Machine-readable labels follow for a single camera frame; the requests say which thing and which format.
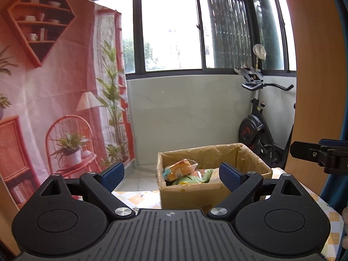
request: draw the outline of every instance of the hexagonal shelf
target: hexagonal shelf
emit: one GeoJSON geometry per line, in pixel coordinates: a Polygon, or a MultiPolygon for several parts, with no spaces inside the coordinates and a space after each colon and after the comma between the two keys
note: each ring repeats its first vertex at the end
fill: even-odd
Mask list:
{"type": "Polygon", "coordinates": [[[15,0],[2,15],[36,67],[75,18],[67,0],[15,0]]]}

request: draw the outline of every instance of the checkered tablecloth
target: checkered tablecloth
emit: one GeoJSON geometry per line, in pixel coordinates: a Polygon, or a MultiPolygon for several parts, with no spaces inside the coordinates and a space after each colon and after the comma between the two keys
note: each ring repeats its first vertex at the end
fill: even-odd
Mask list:
{"type": "MultiPolygon", "coordinates": [[[[283,170],[273,169],[273,179],[278,179],[283,170]]],[[[338,247],[341,240],[341,234],[343,231],[344,222],[340,214],[338,214],[334,209],[332,209],[324,200],[322,200],[318,195],[312,192],[307,187],[303,186],[312,198],[318,203],[321,209],[328,216],[331,224],[331,233],[328,240],[325,243],[323,251],[321,252],[328,261],[334,261],[336,259],[336,254],[338,252],[338,247]]],[[[119,200],[121,200],[128,207],[132,208],[135,212],[138,212],[140,208],[146,209],[161,209],[161,199],[159,191],[114,191],[112,193],[119,200]]]]}

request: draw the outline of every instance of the blue curtain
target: blue curtain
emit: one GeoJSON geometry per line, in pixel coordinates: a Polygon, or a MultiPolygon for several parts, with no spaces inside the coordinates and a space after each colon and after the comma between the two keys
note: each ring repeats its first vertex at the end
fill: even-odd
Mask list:
{"type": "MultiPolygon", "coordinates": [[[[347,72],[348,72],[348,0],[335,0],[337,9],[339,11],[343,34],[346,43],[347,54],[347,72]]],[[[343,121],[341,140],[348,140],[348,91],[346,100],[346,112],[343,121]]],[[[326,181],[326,184],[321,192],[320,197],[326,201],[332,208],[338,213],[342,213],[343,209],[347,207],[348,201],[348,176],[330,175],[326,181]]],[[[348,250],[345,250],[340,246],[337,261],[348,261],[348,250]]]]}

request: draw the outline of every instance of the exercise bike handlebar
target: exercise bike handlebar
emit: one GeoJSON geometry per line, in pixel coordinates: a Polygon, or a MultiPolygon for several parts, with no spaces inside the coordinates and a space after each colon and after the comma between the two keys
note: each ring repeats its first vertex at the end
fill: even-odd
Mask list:
{"type": "Polygon", "coordinates": [[[257,83],[257,82],[255,83],[243,82],[241,86],[249,91],[256,91],[256,90],[262,89],[265,86],[274,86],[284,91],[289,91],[294,88],[293,84],[291,84],[289,87],[284,87],[276,83],[257,83]]]}

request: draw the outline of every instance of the red chair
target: red chair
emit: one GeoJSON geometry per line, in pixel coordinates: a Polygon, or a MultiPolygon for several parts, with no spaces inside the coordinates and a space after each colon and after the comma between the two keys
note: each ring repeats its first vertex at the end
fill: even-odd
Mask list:
{"type": "Polygon", "coordinates": [[[55,121],[46,134],[46,154],[50,174],[60,173],[65,178],[78,178],[81,174],[89,171],[101,172],[94,153],[93,134],[90,125],[85,119],[76,115],[67,115],[55,121]],[[52,155],[59,149],[57,139],[65,138],[65,133],[79,134],[89,139],[82,148],[82,162],[75,166],[68,166],[65,156],[52,155]]]}

